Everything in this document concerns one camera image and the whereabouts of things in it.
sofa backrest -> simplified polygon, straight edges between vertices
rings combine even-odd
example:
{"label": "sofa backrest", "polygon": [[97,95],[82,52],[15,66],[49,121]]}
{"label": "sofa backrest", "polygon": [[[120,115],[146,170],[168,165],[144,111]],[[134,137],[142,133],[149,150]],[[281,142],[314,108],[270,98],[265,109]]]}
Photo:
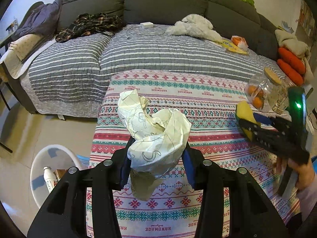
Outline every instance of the sofa backrest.
{"label": "sofa backrest", "polygon": [[123,16],[124,0],[63,0],[57,31],[66,29],[77,16],[83,13]]}
{"label": "sofa backrest", "polygon": [[150,21],[166,25],[199,14],[210,20],[221,36],[242,36],[259,55],[278,58],[276,27],[241,0],[63,0],[57,30],[67,28],[82,13],[99,12],[123,17],[128,24]]}
{"label": "sofa backrest", "polygon": [[207,0],[125,0],[123,19],[129,24],[174,25],[192,13],[203,16],[206,8]]}

white charger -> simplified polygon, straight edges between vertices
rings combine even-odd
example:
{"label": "white charger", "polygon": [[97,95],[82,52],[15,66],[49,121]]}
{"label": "white charger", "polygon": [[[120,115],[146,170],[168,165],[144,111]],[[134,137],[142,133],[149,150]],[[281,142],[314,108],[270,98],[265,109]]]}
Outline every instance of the white charger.
{"label": "white charger", "polygon": [[154,24],[151,23],[151,22],[142,22],[142,23],[140,23],[140,25],[141,25],[141,28],[152,28],[152,27],[154,27]]}

crumpled paper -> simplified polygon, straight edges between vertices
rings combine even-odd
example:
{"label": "crumpled paper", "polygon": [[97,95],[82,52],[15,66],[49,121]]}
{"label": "crumpled paper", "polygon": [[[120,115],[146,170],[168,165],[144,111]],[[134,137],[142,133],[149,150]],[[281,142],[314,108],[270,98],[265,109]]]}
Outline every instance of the crumpled paper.
{"label": "crumpled paper", "polygon": [[162,183],[165,173],[177,164],[186,147],[191,123],[178,109],[146,112],[148,100],[137,90],[120,93],[118,115],[135,142],[128,149],[131,189],[134,197],[147,201]]}

white plush toy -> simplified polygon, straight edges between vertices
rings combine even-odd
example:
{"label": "white plush toy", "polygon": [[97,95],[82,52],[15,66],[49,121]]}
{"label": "white plush toy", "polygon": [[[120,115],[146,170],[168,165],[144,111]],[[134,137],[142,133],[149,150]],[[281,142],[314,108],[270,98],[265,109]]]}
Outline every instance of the white plush toy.
{"label": "white plush toy", "polygon": [[187,35],[191,37],[204,38],[218,43],[222,42],[222,37],[213,29],[213,25],[201,15],[190,14],[177,21],[175,26],[168,27],[166,34],[181,36]]}

human hand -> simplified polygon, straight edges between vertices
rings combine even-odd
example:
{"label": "human hand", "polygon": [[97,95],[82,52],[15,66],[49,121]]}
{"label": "human hand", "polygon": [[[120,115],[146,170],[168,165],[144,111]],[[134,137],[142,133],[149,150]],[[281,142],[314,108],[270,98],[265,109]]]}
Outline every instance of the human hand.
{"label": "human hand", "polygon": [[[278,157],[276,160],[276,173],[280,174],[282,171],[283,160]],[[298,173],[298,180],[296,188],[304,190],[313,182],[315,177],[315,170],[313,168],[312,160],[309,158],[308,164],[298,165],[292,159],[287,160],[287,164]]]}

